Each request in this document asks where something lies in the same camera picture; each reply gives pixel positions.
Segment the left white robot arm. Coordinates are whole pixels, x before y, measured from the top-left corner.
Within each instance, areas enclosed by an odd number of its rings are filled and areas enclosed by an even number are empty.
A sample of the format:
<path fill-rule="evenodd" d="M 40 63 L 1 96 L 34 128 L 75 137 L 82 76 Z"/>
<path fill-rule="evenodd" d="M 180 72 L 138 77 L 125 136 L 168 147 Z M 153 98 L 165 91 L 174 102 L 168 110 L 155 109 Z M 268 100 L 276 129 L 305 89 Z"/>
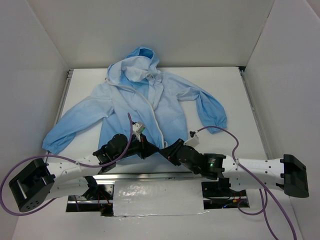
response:
<path fill-rule="evenodd" d="M 82 195 L 91 200 L 98 194 L 95 175 L 112 170 L 116 159 L 138 155 L 145 159 L 158 152 L 159 148 L 148 142 L 146 136 L 116 134 L 107 144 L 93 154 L 79 160 L 67 161 L 61 156 L 58 162 L 45 162 L 38 157 L 25 166 L 9 181 L 9 188 L 20 212 L 27 213 L 44 201 L 68 194 Z"/>

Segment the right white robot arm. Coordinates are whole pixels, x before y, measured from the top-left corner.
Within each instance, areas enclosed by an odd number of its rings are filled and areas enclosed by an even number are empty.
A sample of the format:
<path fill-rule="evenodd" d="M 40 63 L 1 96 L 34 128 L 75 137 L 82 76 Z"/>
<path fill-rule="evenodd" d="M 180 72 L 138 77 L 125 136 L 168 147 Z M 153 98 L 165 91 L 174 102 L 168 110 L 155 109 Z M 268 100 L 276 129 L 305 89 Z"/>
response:
<path fill-rule="evenodd" d="M 159 153 L 175 166 L 184 166 L 195 175 L 217 180 L 223 196 L 233 191 L 268 188 L 294 198 L 309 197 L 306 166 L 291 154 L 281 158 L 233 159 L 229 155 L 199 153 L 181 139 Z"/>

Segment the light blue hooded jacket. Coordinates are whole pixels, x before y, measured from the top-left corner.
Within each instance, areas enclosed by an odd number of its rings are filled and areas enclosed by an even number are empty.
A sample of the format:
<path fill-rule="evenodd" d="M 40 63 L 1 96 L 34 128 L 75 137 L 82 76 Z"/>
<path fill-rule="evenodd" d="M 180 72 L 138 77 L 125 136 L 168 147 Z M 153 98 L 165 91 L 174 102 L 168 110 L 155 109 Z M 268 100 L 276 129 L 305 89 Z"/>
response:
<path fill-rule="evenodd" d="M 210 93 L 187 79 L 158 69 L 159 57 L 140 46 L 110 65 L 103 83 L 69 109 L 46 135 L 42 148 L 55 155 L 76 137 L 101 122 L 99 146 L 116 134 L 128 135 L 130 122 L 145 125 L 147 140 L 160 149 L 188 139 L 181 102 L 194 101 L 196 112 L 210 133 L 227 127 L 224 107 Z"/>

